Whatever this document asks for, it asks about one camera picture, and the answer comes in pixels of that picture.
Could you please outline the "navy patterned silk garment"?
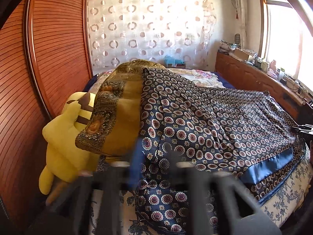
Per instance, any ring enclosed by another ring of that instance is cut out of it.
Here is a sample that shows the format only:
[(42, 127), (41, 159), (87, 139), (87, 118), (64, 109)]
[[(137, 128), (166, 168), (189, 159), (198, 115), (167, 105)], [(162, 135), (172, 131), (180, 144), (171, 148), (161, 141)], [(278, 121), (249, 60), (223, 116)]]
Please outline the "navy patterned silk garment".
[(167, 69), (143, 70), (135, 208), (152, 228), (186, 232), (187, 191), (170, 182), (169, 152), (201, 175), (227, 171), (263, 203), (306, 152), (295, 121), (266, 92), (205, 88)]

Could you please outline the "yellow plush toy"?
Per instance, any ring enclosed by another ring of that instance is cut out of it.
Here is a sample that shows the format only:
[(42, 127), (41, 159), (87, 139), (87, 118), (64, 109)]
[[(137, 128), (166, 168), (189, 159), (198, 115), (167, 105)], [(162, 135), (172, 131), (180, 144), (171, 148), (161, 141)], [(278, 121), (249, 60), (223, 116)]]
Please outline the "yellow plush toy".
[(46, 166), (39, 177), (39, 189), (44, 195), (50, 193), (56, 178), (71, 183), (82, 170), (96, 171), (99, 155), (75, 145), (76, 137), (91, 118), (94, 100), (94, 93), (73, 93), (60, 115), (42, 129), (47, 151)]

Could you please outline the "blue floral white sheet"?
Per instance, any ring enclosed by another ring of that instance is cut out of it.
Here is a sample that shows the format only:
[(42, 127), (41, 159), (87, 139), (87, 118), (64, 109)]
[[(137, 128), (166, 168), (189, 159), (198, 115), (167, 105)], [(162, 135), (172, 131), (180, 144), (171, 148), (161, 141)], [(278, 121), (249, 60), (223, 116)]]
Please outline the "blue floral white sheet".
[[(311, 179), (310, 150), (306, 150), (302, 161), (261, 209), (278, 227), (281, 227), (303, 204), (306, 195), (312, 189), (309, 185)], [(121, 234), (157, 234), (136, 216), (135, 197), (132, 193), (120, 192), (119, 198), (122, 210)]]

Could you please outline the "gold brown patterned pillow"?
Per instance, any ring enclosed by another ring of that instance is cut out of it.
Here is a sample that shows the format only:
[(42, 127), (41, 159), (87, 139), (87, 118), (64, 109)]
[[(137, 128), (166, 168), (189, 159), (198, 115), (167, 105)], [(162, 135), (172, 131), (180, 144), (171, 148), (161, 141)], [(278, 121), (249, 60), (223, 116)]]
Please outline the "gold brown patterned pillow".
[(79, 149), (105, 156), (124, 156), (139, 135), (143, 72), (163, 65), (134, 60), (119, 65), (99, 88), (86, 128), (75, 139)]

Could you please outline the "wooden dresser cabinet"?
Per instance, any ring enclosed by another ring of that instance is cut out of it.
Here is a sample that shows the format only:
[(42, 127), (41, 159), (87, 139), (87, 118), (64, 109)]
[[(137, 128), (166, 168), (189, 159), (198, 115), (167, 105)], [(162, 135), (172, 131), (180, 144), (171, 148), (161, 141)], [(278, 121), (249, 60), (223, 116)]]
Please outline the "wooden dresser cabinet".
[(215, 71), (237, 89), (269, 91), (277, 103), (298, 124), (312, 124), (312, 107), (290, 88), (271, 78), (262, 70), (218, 52)]

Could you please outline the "cardboard box on dresser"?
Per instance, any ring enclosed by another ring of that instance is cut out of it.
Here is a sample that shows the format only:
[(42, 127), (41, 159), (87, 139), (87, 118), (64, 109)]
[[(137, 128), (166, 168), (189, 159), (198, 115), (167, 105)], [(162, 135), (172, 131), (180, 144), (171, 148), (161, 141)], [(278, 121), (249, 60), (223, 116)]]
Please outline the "cardboard box on dresser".
[(252, 61), (257, 56), (254, 51), (238, 48), (231, 52), (230, 55), (239, 61)]

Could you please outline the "teal item on box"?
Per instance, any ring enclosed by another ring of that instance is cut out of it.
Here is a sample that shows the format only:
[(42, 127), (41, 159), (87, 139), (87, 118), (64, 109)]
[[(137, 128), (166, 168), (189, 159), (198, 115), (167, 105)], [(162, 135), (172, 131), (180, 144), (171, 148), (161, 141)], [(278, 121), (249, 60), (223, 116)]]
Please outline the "teal item on box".
[(178, 69), (183, 68), (184, 69), (186, 67), (184, 60), (175, 59), (174, 57), (169, 56), (169, 55), (166, 55), (164, 57), (164, 63), (165, 63), (166, 68), (178, 68)]

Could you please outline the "wooden wardrobe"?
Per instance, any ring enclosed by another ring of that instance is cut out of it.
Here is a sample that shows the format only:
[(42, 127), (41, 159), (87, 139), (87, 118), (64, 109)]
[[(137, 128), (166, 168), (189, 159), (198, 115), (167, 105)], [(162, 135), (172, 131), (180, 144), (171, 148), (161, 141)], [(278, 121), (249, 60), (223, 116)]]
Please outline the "wooden wardrobe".
[(25, 230), (41, 207), (43, 127), (92, 77), (86, 0), (1, 0), (1, 215)]

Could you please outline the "sheer circle pattern curtain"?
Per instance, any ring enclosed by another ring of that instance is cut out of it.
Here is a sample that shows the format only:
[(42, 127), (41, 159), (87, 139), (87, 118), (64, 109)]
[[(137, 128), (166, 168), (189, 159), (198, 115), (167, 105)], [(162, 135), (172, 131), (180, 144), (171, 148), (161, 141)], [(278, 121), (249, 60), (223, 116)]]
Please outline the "sheer circle pattern curtain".
[(164, 63), (166, 55), (189, 69), (207, 65), (216, 24), (211, 0), (87, 0), (94, 73), (137, 59)]

